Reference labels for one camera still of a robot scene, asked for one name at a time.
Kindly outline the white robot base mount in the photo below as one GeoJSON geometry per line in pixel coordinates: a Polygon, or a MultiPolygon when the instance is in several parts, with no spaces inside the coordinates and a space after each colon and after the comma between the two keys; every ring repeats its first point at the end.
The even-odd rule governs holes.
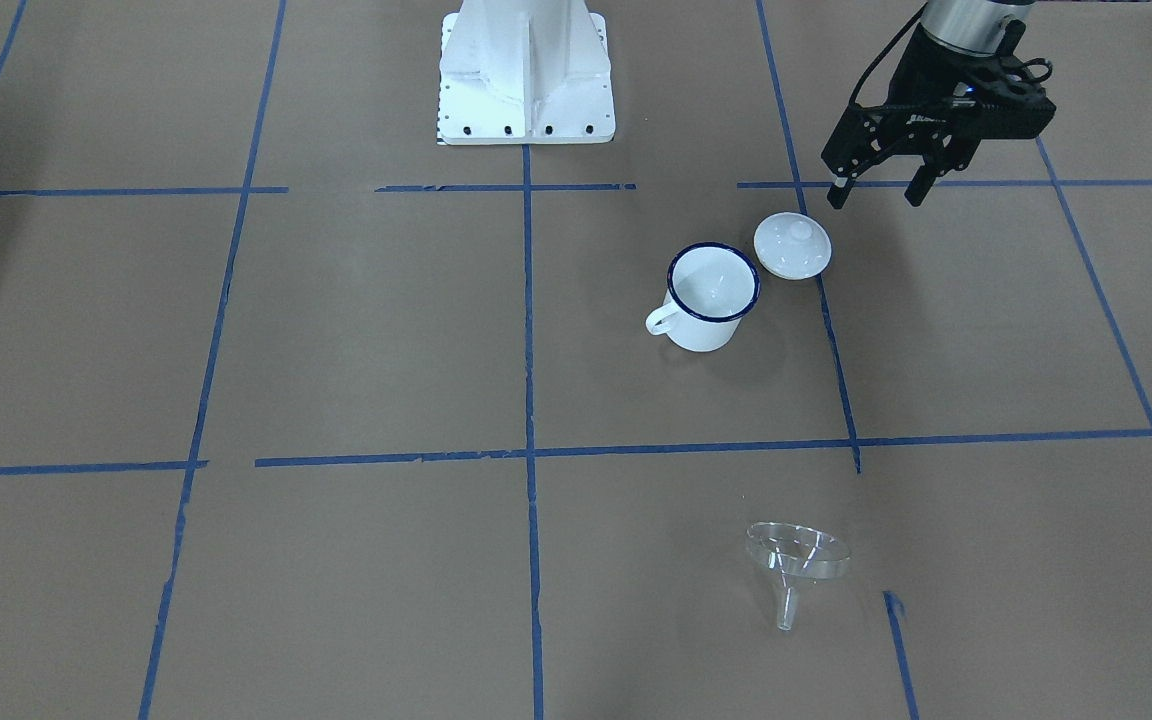
{"type": "Polygon", "coordinates": [[[608,26],[585,1],[463,1],[440,29],[435,141],[576,145],[616,136],[608,26]]]}

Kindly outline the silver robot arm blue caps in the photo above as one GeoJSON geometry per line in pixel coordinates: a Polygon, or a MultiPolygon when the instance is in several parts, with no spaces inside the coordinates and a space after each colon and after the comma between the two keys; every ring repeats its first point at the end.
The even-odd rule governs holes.
{"type": "Polygon", "coordinates": [[[861,73],[823,162],[832,209],[890,158],[922,164],[905,185],[918,209],[934,184],[969,168],[986,141],[1034,141],[1056,106],[1044,82],[1053,65],[1021,60],[1032,1],[925,1],[861,73]]]}

